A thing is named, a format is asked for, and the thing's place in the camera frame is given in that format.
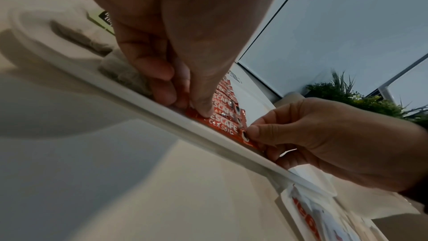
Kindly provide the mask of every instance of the green tag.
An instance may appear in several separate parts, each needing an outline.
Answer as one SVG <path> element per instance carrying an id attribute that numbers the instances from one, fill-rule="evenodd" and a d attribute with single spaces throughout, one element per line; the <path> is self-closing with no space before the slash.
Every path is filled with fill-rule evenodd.
<path id="1" fill-rule="evenodd" d="M 88 12 L 89 19 L 100 25 L 102 28 L 108 30 L 111 34 L 115 34 L 113 27 L 111 26 L 111 19 L 105 10 L 97 8 Z"/>

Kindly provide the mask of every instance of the table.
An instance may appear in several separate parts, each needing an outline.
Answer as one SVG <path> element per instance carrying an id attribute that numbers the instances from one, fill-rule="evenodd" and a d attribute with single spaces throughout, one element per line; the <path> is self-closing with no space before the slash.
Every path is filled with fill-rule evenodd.
<path id="1" fill-rule="evenodd" d="M 0 0 L 2 240 L 301 240 L 263 169 L 45 63 L 6 20 L 79 1 Z"/>

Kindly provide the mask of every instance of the hand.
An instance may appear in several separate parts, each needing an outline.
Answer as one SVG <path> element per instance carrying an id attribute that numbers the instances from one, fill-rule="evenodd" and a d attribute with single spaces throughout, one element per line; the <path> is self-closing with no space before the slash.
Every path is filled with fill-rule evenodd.
<path id="1" fill-rule="evenodd" d="M 311 164 L 366 187 L 399 192 L 428 174 L 425 129 L 338 102 L 307 98 L 276 108 L 248 136 L 285 169 Z"/>
<path id="2" fill-rule="evenodd" d="M 221 78 L 271 0 L 95 0 L 110 13 L 118 44 L 149 78 L 154 99 L 210 116 Z"/>

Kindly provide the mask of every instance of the tea bag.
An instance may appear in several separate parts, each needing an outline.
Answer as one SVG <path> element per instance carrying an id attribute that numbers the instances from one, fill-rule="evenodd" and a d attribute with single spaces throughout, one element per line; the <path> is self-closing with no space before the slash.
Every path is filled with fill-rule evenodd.
<path id="1" fill-rule="evenodd" d="M 128 60 L 119 48 L 114 49 L 103 58 L 98 70 L 105 76 L 133 91 L 144 96 L 152 95 L 147 79 L 128 63 Z"/>
<path id="2" fill-rule="evenodd" d="M 88 11 L 99 8 L 93 0 L 86 0 L 62 12 L 52 20 L 52 25 L 67 38 L 108 54 L 117 48 L 116 38 L 88 18 Z"/>

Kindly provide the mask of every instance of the green plant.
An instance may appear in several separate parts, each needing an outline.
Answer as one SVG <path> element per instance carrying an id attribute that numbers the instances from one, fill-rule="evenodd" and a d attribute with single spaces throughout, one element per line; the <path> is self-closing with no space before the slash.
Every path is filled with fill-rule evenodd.
<path id="1" fill-rule="evenodd" d="M 333 79 L 329 83 L 317 83 L 306 86 L 311 97 L 323 98 L 345 103 L 363 110 L 388 115 L 400 119 L 415 122 L 428 127 L 428 105 L 407 110 L 406 107 L 396 105 L 392 101 L 382 100 L 380 96 L 363 96 L 356 91 L 352 91 L 354 79 L 348 76 L 345 80 L 345 73 L 341 76 L 332 71 Z"/>

